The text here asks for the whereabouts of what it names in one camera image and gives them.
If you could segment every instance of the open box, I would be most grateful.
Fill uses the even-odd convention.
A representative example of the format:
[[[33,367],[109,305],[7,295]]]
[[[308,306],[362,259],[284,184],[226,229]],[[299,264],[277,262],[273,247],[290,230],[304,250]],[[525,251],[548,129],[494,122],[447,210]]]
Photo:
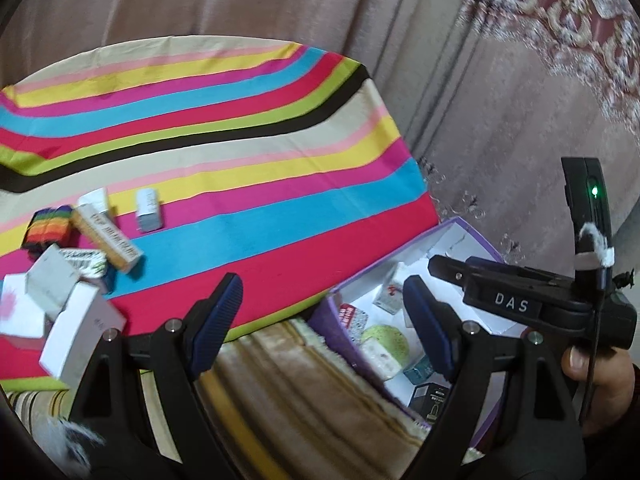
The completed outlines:
[[[347,303],[366,312],[369,315],[366,328],[386,324],[400,329],[409,341],[410,359],[419,358],[422,345],[415,330],[406,326],[404,312],[400,310],[392,315],[373,304],[385,279],[393,272],[394,267],[402,262],[410,267],[412,274],[421,276],[437,300],[449,303],[461,320],[475,320],[488,332],[504,336],[519,337],[526,329],[525,326],[516,322],[464,304],[460,287],[443,282],[429,274],[427,262],[428,258],[434,254],[444,254],[461,261],[465,261],[470,256],[496,262],[503,261],[500,254],[482,238],[480,233],[462,218],[452,218],[418,235],[393,253],[332,288],[308,321],[311,328],[324,336],[329,348],[341,354],[354,370],[383,396],[412,415],[408,406],[418,388],[424,391],[425,384],[440,384],[446,387],[450,384],[444,377],[434,373],[424,384],[418,386],[414,385],[402,372],[383,383],[341,325],[338,310],[342,304]],[[471,446],[478,444],[497,415],[503,385],[504,374],[493,374]]]

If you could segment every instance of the human hand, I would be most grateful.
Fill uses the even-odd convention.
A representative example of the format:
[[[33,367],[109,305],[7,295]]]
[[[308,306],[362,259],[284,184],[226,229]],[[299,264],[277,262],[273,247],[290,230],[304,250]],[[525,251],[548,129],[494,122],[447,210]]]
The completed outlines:
[[[591,410],[582,425],[582,434],[590,436],[613,426],[625,415],[634,396],[636,374],[629,352],[619,348],[596,357]],[[587,380],[589,355],[575,346],[562,356],[562,371],[574,381]]]

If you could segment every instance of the white tape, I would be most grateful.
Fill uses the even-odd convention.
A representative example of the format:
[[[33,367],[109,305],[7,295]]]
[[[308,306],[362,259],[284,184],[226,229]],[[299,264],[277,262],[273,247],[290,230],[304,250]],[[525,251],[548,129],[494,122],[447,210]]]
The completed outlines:
[[[578,233],[578,238],[582,238],[585,234],[590,235],[593,239],[593,252],[576,254],[574,269],[596,270],[613,267],[616,261],[614,248],[608,246],[607,238],[598,231],[596,224],[593,222],[585,223]]]

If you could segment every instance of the blue stripe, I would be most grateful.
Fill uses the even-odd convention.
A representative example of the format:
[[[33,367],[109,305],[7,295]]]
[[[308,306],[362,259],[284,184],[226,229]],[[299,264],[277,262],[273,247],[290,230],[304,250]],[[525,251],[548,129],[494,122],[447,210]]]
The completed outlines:
[[[298,60],[276,73],[68,116],[24,117],[0,107],[0,127],[25,136],[59,139],[188,108],[252,97],[297,81],[318,63],[323,54],[324,50],[310,48]]]
[[[129,275],[118,274],[115,290],[108,298],[180,280],[311,238],[413,202],[424,191],[417,164],[410,159],[382,180],[213,216],[136,238],[135,244],[145,253],[142,268]]]

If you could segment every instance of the colorful striped fabric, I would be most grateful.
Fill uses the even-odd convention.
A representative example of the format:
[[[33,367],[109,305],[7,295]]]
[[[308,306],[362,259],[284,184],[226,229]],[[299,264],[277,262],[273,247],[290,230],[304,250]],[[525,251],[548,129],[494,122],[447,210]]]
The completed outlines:
[[[285,41],[133,41],[3,89],[0,277],[29,268],[19,247],[36,210],[98,187],[146,254],[110,295],[131,333],[182,316],[232,270],[245,284],[238,337],[437,222],[364,67]],[[142,187],[157,190],[164,219],[145,235]],[[1,338],[0,352],[0,379],[44,374],[35,352]]]

